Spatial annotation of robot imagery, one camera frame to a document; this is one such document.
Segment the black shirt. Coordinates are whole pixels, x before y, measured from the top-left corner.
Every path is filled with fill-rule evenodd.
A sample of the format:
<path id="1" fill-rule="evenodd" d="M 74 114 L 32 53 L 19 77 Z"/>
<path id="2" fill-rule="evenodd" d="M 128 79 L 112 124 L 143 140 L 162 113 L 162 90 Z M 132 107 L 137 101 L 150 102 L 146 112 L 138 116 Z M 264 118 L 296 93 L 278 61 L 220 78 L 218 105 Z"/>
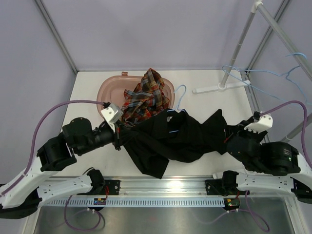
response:
<path id="1" fill-rule="evenodd" d="M 243 125 L 248 123 L 227 124 L 221 109 L 203 123 L 185 111 L 162 111 L 136 126 L 122 127 L 120 138 L 142 174 L 162 178 L 170 161 L 192 163 L 206 153 L 222 155 L 234 137 L 249 137 L 260 143 L 267 132 L 245 131 Z"/>

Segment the red plaid shirt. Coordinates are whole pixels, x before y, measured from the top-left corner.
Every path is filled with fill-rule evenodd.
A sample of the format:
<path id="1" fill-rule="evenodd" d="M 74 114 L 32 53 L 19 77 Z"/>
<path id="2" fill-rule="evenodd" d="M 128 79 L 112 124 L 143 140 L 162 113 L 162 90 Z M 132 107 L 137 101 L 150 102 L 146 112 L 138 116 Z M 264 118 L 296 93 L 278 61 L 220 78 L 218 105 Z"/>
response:
<path id="1" fill-rule="evenodd" d="M 148 69 L 134 90 L 124 90 L 121 122 L 132 127 L 168 109 L 170 100 L 163 93 L 164 86 L 162 76 Z"/>

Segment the light blue wire hanger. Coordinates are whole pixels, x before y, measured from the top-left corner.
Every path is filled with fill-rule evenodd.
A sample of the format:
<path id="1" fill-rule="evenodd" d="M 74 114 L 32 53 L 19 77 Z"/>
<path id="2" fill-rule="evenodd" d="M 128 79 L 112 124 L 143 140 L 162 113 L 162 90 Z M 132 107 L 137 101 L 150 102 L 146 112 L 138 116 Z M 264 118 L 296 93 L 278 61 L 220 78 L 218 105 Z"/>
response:
<path id="1" fill-rule="evenodd" d="M 292 65 L 289 68 L 283 69 L 279 73 L 269 70 L 237 68 L 227 64 L 223 65 L 221 69 L 226 75 L 236 80 L 242 80 L 242 78 L 234 75 L 234 71 L 243 73 L 244 75 L 249 75 L 251 87 L 281 102 L 289 101 L 289 99 L 285 94 L 282 94 L 280 91 L 274 91 L 273 88 L 270 88 L 269 86 L 274 84 L 284 85 L 287 91 L 294 91 L 297 93 L 299 95 L 299 99 L 302 100 L 304 104 L 309 107 L 312 106 L 312 97 L 307 93 L 308 89 L 303 88 L 299 84 L 299 81 L 293 77 L 293 75 L 300 70 L 299 65 Z"/>

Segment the blue hanger holding black shirt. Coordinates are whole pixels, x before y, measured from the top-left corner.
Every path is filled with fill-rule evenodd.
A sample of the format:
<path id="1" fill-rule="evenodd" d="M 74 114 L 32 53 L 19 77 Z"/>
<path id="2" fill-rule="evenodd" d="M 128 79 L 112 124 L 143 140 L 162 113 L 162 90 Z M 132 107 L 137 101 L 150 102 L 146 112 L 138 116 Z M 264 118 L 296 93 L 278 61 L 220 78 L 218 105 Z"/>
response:
<path id="1" fill-rule="evenodd" d="M 181 96 L 179 97 L 176 106 L 173 109 L 167 110 L 167 114 L 169 114 L 169 116 L 166 117 L 166 120 L 167 120 L 167 123 L 169 124 L 169 127 L 168 127 L 168 133 L 169 134 L 179 132 L 181 126 L 183 125 L 183 121 L 184 121 L 183 117 L 180 116 L 181 113 L 183 113 L 183 114 L 185 113 L 185 109 L 181 109 L 181 102 L 182 102 L 183 97 L 186 94 L 187 87 L 185 84 L 179 85 L 174 90 L 174 94 L 176 94 L 180 88 L 184 88 L 184 91 L 181 94 Z"/>

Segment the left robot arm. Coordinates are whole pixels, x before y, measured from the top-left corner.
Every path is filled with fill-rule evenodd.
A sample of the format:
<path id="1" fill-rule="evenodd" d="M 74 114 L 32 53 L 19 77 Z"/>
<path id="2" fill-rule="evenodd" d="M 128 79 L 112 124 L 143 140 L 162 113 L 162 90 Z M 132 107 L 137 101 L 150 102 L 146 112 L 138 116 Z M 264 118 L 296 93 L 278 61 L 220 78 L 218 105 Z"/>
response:
<path id="1" fill-rule="evenodd" d="M 32 215 L 44 204 L 71 195 L 98 195 L 104 191 L 105 180 L 97 169 L 58 184 L 44 182 L 81 156 L 108 144 L 116 150 L 122 145 L 120 120 L 102 122 L 95 129 L 83 117 L 64 125 L 62 132 L 48 140 L 37 151 L 30 169 L 21 173 L 21 180 L 0 186 L 0 217 L 22 219 Z"/>

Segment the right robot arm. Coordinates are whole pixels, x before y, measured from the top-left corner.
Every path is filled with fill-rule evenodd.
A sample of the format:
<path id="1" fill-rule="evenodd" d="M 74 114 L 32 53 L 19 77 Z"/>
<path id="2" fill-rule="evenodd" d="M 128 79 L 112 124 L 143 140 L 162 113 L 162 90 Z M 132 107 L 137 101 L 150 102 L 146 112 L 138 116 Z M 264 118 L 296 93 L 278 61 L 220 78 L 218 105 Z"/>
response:
<path id="1" fill-rule="evenodd" d="M 294 194 L 303 203 L 312 202 L 312 164 L 305 154 L 286 142 L 260 143 L 263 132 L 248 126 L 232 134 L 227 151 L 244 171 L 224 171 L 221 189 L 226 194 L 270 191 Z"/>

